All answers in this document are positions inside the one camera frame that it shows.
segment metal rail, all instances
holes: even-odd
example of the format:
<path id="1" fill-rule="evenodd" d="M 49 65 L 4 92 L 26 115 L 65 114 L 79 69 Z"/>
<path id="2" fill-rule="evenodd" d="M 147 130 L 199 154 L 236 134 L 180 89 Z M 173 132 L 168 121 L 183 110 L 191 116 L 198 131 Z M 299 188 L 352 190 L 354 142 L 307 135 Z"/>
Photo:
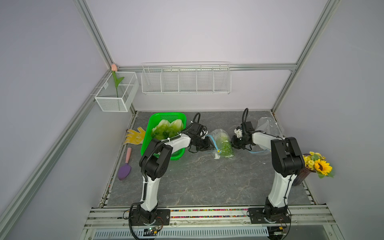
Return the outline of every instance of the metal rail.
<path id="1" fill-rule="evenodd" d="M 280 226 L 280 223 L 251 224 L 247 216 L 250 206 L 230 207 L 159 207 L 171 209 L 170 223 L 172 227 L 241 227 L 241 226 Z M 129 208 L 92 209 L 84 229 L 124 228 L 127 220 L 122 215 Z M 326 205 L 292 205 L 289 206 L 292 225 L 335 225 L 336 222 Z"/>
<path id="2" fill-rule="evenodd" d="M 196 65 L 155 65 L 150 66 L 151 68 L 196 68 Z M 254 71 L 254 70 L 295 70 L 297 67 L 296 63 L 260 63 L 260 64 L 230 64 L 229 69 L 231 71 Z M 120 66 L 119 71 L 136 72 L 141 73 L 143 66 Z"/>
<path id="3" fill-rule="evenodd" d="M 102 79 L 100 79 L 99 83 L 88 96 L 87 100 L 83 103 L 83 105 L 77 111 L 75 116 L 71 119 L 70 123 L 61 133 L 59 138 L 49 149 L 48 153 L 41 160 L 41 162 L 34 170 L 32 175 L 29 177 L 29 179 L 26 181 L 24 186 L 17 193 L 17 195 L 7 207 L 7 209 L 1 215 L 0 240 L 3 240 L 8 236 L 8 234 L 12 230 L 13 225 L 19 220 L 24 210 L 28 207 L 29 203 L 36 195 L 37 191 L 39 190 L 39 188 L 47 178 L 48 174 L 51 172 L 51 170 L 59 160 L 60 156 L 68 146 L 69 142 L 76 134 L 77 130 L 80 128 L 85 118 L 88 116 L 95 102 L 95 94 L 97 93 L 97 91 L 99 91 L 99 88 L 102 87 L 103 83 L 106 80 L 106 77 L 110 73 L 111 71 L 107 71 L 102 77 Z"/>
<path id="4" fill-rule="evenodd" d="M 313 29 L 310 38 L 308 39 L 303 51 L 301 52 L 299 59 L 297 60 L 297 67 L 294 71 L 291 72 L 291 74 L 288 77 L 288 80 L 283 86 L 283 89 L 280 91 L 273 107 L 272 112 L 276 112 L 278 107 L 280 106 L 281 102 L 283 101 L 285 95 L 287 94 L 290 86 L 296 79 L 299 71 L 302 69 L 305 61 L 307 60 L 309 54 L 311 53 L 312 49 L 315 47 L 316 42 L 319 40 L 321 34 L 323 33 L 328 20 L 331 18 L 331 16 L 335 13 L 337 7 L 339 6 L 341 0 L 328 0 L 327 4 L 325 5 L 323 12 L 321 13 L 315 28 Z"/>
<path id="5" fill-rule="evenodd" d="M 113 63 L 112 57 L 109 54 L 107 46 L 103 38 L 101 37 L 100 31 L 97 28 L 97 25 L 92 17 L 91 11 L 88 8 L 85 0 L 73 0 L 77 9 L 79 10 L 80 16 L 85 24 L 85 27 L 89 31 L 89 35 L 93 39 L 96 47 L 98 48 L 101 57 L 103 58 L 105 64 L 110 69 Z"/>

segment white vent grille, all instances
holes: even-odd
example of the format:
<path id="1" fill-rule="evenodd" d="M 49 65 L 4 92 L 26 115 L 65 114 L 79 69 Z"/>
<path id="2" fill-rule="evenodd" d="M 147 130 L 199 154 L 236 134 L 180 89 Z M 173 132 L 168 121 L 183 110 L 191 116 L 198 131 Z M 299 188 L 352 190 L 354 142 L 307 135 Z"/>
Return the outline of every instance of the white vent grille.
<path id="1" fill-rule="evenodd" d="M 143 237 L 144 228 L 134 229 L 139 238 Z M 268 237 L 267 227 L 193 227 L 164 228 L 156 238 L 230 238 L 230 237 Z M 99 229 L 94 240 L 98 239 L 133 239 L 129 229 Z"/>
<path id="2" fill-rule="evenodd" d="M 141 75 L 144 94 L 209 94 L 231 92 L 229 65 L 148 67 Z"/>

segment colorful bead strip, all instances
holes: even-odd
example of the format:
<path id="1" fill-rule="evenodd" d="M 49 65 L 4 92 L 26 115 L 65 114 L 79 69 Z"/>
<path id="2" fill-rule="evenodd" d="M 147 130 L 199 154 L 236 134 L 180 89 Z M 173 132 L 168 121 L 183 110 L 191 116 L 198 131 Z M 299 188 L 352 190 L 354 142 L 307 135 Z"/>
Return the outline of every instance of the colorful bead strip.
<path id="1" fill-rule="evenodd" d="M 221 216 L 175 216 L 171 218 L 210 218 L 210 217 L 247 217 L 247 215 L 221 215 Z"/>
<path id="2" fill-rule="evenodd" d="M 201 211 L 248 211 L 248 209 L 182 209 L 182 210 L 171 210 L 171 212 L 201 212 Z"/>

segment green stem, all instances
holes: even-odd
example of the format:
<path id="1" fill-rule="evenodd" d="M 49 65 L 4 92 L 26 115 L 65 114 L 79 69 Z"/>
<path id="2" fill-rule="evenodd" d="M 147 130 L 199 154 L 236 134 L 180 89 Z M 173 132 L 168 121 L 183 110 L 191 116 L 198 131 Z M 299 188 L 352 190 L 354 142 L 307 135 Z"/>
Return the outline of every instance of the green stem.
<path id="1" fill-rule="evenodd" d="M 118 88 L 117 88 L 117 86 L 116 86 L 116 83 L 117 83 L 117 81 L 118 81 L 118 78 L 116 77 L 116 73 L 115 73 L 115 71 L 112 71 L 112 75 L 113 75 L 113 80 L 115 81 L 116 95 L 117 95 L 117 97 L 119 97 L 119 94 L 118 94 Z"/>

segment black cable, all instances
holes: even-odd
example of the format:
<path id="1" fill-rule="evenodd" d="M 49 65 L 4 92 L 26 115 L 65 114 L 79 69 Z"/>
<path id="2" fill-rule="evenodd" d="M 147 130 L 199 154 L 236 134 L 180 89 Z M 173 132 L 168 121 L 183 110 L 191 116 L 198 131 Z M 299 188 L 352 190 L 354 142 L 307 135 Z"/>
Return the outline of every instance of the black cable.
<path id="1" fill-rule="evenodd" d="M 242 117 L 243 123 L 247 121 L 247 117 L 248 117 L 248 108 L 246 108 L 243 112 L 243 117 Z"/>
<path id="2" fill-rule="evenodd" d="M 190 127 L 192 126 L 192 123 L 193 123 L 193 122 L 191 122 L 191 123 L 188 125 L 188 127 L 184 128 L 184 129 L 181 130 L 180 132 L 184 132 L 185 130 L 187 130 L 188 128 L 190 128 Z"/>
<path id="3" fill-rule="evenodd" d="M 147 166 L 149 160 L 151 159 L 151 157 L 153 156 L 153 154 L 157 153 L 158 152 L 158 149 L 163 146 L 166 142 L 169 142 L 168 139 L 162 141 L 161 143 L 159 143 L 158 145 L 156 145 L 153 149 L 153 151 L 151 152 L 151 154 L 147 157 L 146 161 L 144 162 L 144 164 L 142 164 L 141 166 L 141 174 L 143 175 L 145 181 L 147 182 L 148 181 L 148 177 L 147 175 L 145 174 L 145 167 Z"/>
<path id="4" fill-rule="evenodd" d="M 283 240 L 287 235 L 288 235 L 288 233 L 289 233 L 289 230 L 291 229 L 291 222 L 292 222 L 292 216 L 291 216 L 291 211 L 288 209 L 288 205 L 287 205 L 287 203 L 285 202 L 285 200 L 287 199 L 287 193 L 288 193 L 288 189 L 289 189 L 289 184 L 291 183 L 291 180 L 292 180 L 292 175 L 293 174 L 291 174 L 291 177 L 289 178 L 289 181 L 288 181 L 288 187 L 287 187 L 287 191 L 285 191 L 285 194 L 284 194 L 284 204 L 285 204 L 285 206 L 287 206 L 287 210 L 289 211 L 289 228 L 288 228 L 288 231 L 287 231 L 287 233 L 286 233 L 286 235 L 282 238 L 282 239 L 280 239 L 280 240 Z"/>
<path id="5" fill-rule="evenodd" d="M 244 146 L 244 148 L 245 148 L 246 150 L 248 150 L 248 151 L 252 151 L 252 146 L 251 146 L 251 144 L 249 145 L 249 149 L 247 148 L 247 146 Z"/>
<path id="6" fill-rule="evenodd" d="M 287 210 L 289 211 L 289 228 L 288 228 L 288 231 L 285 234 L 285 236 L 282 239 L 280 239 L 280 240 L 285 239 L 288 236 L 289 230 L 291 230 L 292 214 L 291 214 L 291 211 L 288 208 L 287 208 Z"/>
<path id="7" fill-rule="evenodd" d="M 200 122 L 200 116 L 201 116 L 200 113 L 196 113 L 195 114 L 195 117 L 193 118 L 193 121 L 196 122 L 195 120 L 196 120 L 197 115 L 199 116 L 199 118 L 197 119 L 197 122 Z"/>
<path id="8" fill-rule="evenodd" d="M 275 135 L 272 135 L 272 134 L 268 134 L 268 133 L 266 133 L 266 132 L 263 132 L 263 131 L 261 131 L 263 134 L 266 134 L 266 135 L 269 135 L 269 136 L 272 136 L 272 137 L 278 137 L 278 138 L 281 138 L 282 140 L 284 140 L 284 138 L 282 138 L 282 137 L 279 137 L 279 136 L 275 136 Z"/>
<path id="9" fill-rule="evenodd" d="M 129 215 L 128 215 L 128 225 L 129 225 L 129 230 L 131 231 L 132 236 L 133 236 L 136 240 L 141 240 L 141 239 L 139 239 L 139 238 L 136 236 L 135 232 L 133 232 L 132 224 L 131 224 L 131 219 L 132 219 L 133 216 L 131 216 L 131 214 L 132 214 L 133 206 L 134 206 L 134 205 L 139 206 L 139 205 L 142 204 L 142 203 L 143 203 L 143 202 L 134 202 L 134 203 L 131 205 L 131 207 L 129 208 Z"/>
<path id="10" fill-rule="evenodd" d="M 200 149 L 198 149 L 198 148 L 196 147 L 196 152 L 192 152 L 192 151 L 191 151 L 191 147 L 192 147 L 192 145 L 189 146 L 189 148 L 188 148 L 188 152 L 191 152 L 191 153 L 197 153 L 197 152 L 199 152 L 199 150 L 200 150 Z"/>
<path id="11" fill-rule="evenodd" d="M 285 206 L 287 206 L 287 203 L 285 202 L 285 200 L 287 199 L 286 196 L 287 196 L 287 192 L 288 192 L 288 189 L 289 189 L 289 183 L 291 182 L 291 179 L 292 179 L 292 175 L 293 174 L 291 174 L 291 177 L 289 178 L 287 191 L 285 191 L 285 194 L 284 194 L 284 204 L 285 204 Z"/>

